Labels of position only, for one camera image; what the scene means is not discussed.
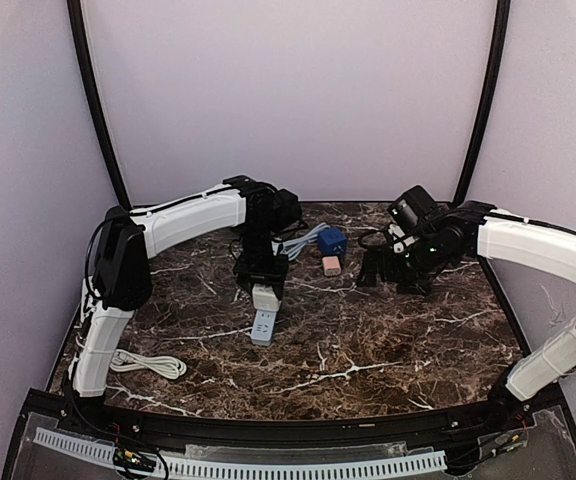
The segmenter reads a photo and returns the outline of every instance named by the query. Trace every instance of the coiled white cable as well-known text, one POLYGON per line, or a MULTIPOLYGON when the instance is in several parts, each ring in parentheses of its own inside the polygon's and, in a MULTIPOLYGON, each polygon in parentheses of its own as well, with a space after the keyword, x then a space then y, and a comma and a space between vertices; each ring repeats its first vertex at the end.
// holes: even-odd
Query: coiled white cable
POLYGON ((288 260, 292 262, 301 254, 301 251, 306 248, 306 246, 315 243, 319 233, 327 228, 329 228, 327 223, 320 223, 303 237, 293 238, 292 240, 286 240, 280 243, 279 245, 283 245, 282 253, 288 255, 288 260))
POLYGON ((168 380, 177 380, 188 367, 178 358, 169 355, 160 357, 144 357, 118 348, 110 362, 113 372, 134 372, 135 370, 152 370, 168 380))

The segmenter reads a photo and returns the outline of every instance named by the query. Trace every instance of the robotic arm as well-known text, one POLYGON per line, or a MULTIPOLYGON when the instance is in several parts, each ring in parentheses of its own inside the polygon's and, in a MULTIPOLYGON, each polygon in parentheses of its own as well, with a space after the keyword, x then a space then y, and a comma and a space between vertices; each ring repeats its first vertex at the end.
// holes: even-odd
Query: robotic arm
MULTIPOLYGON (((462 256, 526 265, 576 284, 576 231, 466 202, 438 204, 420 186, 390 207, 385 273, 404 292, 427 294, 433 278, 462 256)), ((490 392, 496 415, 510 413, 576 368, 576 318, 502 375, 490 392)))
POLYGON ((81 397, 103 395, 119 338, 152 293, 148 259, 191 238, 239 228, 243 252, 234 268, 237 283, 252 295, 258 311, 274 315, 283 298, 288 258, 273 252, 272 235, 298 220, 296 195, 245 176, 154 207, 110 209, 93 235, 94 240, 101 232, 94 273, 86 272, 84 279, 79 352, 70 367, 73 390, 81 397))

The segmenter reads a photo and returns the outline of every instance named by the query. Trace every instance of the blue cube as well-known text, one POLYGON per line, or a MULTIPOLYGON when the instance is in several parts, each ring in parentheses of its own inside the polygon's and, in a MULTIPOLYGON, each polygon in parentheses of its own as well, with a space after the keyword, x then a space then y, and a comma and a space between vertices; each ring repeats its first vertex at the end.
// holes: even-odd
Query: blue cube
POLYGON ((327 228, 317 236, 317 247, 324 257, 345 255, 348 239, 337 227, 327 228))

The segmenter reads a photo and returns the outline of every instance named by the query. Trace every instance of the marble surface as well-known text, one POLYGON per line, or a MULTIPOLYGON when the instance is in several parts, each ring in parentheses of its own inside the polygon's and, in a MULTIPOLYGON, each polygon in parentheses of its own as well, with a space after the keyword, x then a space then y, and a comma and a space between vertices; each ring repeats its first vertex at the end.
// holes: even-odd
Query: marble surface
MULTIPOLYGON (((291 264, 271 347, 252 345, 254 309, 232 275, 229 230, 173 247, 151 262, 154 294, 120 348, 174 355, 175 381, 149 371, 108 377, 110 405, 220 419, 360 418, 485 399, 519 346, 478 263, 446 270, 428 297, 391 284, 357 288, 356 237, 388 222, 379 203, 304 204, 304 218, 350 238, 343 274, 323 276, 308 247, 291 264)), ((68 340, 51 390, 72 353, 68 340)))

